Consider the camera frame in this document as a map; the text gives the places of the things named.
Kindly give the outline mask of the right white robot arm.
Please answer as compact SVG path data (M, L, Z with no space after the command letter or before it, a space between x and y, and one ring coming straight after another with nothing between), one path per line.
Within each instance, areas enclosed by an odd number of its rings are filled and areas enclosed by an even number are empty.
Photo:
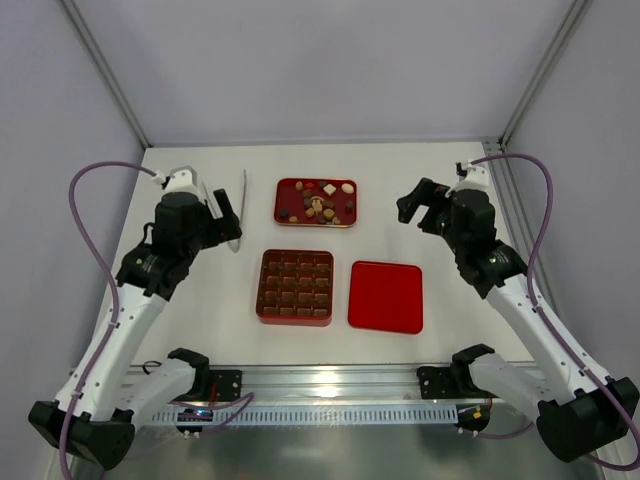
M404 224L426 207L419 229L444 239L461 277L509 324L542 373L532 376L479 344L452 357L461 391L480 390L510 404L564 462L638 432L637 387L594 361L528 282L521 257L497 237L485 188L452 190L423 178L396 206Z

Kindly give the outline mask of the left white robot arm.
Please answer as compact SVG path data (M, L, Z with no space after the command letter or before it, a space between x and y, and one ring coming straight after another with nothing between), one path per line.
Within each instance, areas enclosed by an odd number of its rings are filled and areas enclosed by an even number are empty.
M136 431L166 404L197 400L209 391L207 356L176 348L138 386L121 385L141 342L188 275L202 250L237 240L242 231L226 192L213 193L221 215L193 193L162 196L151 222L151 240L122 260L110 285L112 304L98 336L52 401L37 401L29 423L64 455L105 470L119 465Z

